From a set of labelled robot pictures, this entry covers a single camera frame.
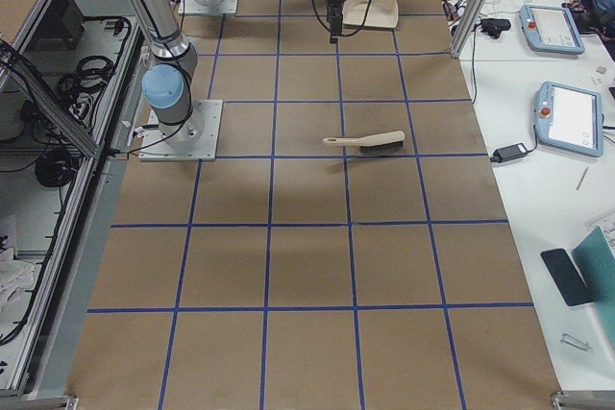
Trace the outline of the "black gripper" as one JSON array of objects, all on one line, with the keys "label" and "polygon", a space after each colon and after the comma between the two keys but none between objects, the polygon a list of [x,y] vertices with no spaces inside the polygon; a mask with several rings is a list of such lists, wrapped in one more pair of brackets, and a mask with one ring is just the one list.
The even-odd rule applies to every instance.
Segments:
[{"label": "black gripper", "polygon": [[337,36],[342,34],[342,6],[340,4],[327,4],[327,21],[330,31],[330,43],[337,43]]}]

